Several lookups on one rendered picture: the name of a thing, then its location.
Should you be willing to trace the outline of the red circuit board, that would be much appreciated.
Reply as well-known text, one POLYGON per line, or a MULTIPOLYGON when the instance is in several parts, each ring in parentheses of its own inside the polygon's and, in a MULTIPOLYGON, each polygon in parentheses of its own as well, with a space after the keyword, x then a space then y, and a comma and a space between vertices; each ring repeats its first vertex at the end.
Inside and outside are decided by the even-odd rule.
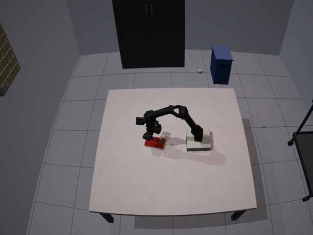
POLYGON ((157 138, 157 137, 153 137, 151 138, 150 141, 146 140, 144 143, 144 146, 151 146, 151 147, 157 147, 157 148, 164 148, 166 139, 163 138, 157 138))

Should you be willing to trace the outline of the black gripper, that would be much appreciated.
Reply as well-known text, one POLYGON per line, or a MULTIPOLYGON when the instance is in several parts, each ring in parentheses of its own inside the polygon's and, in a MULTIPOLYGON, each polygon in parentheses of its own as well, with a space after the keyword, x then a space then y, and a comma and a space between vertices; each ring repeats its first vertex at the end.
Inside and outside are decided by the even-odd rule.
MULTIPOLYGON (((154 122, 154 125, 158 125, 159 124, 159 122, 156 120, 156 122, 154 122)), ((148 140, 148 141, 150 141, 151 140, 151 138, 152 138, 152 135, 154 134, 154 133, 152 133, 152 129, 154 128, 154 125, 152 126, 152 127, 148 127, 147 125, 146 125, 146 127, 147 127, 147 132, 146 133, 144 133, 144 135, 143 135, 143 139, 144 140, 148 140)))

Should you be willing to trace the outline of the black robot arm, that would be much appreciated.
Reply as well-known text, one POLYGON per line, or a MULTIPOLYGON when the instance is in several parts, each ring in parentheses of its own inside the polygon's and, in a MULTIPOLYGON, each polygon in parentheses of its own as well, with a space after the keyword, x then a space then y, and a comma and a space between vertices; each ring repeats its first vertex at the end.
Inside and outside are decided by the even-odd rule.
MULTIPOLYGON (((152 127, 154 125, 154 122, 156 122, 156 118, 160 116, 164 116, 167 114, 173 114, 177 118, 181 118, 186 121, 186 123, 191 128, 191 133, 194 135, 194 141, 200 142, 203 139, 203 128, 199 125, 196 125, 195 122, 192 120, 192 118, 188 114, 188 110, 185 106, 181 105, 170 105, 169 107, 162 108, 156 111, 149 110, 146 111, 144 114, 144 117, 136 117, 136 125, 146 125, 148 127, 152 127), (176 113, 174 109, 179 109, 179 113, 176 113)), ((154 125, 154 128, 152 129, 152 133, 160 134, 161 132, 161 124, 154 125)))

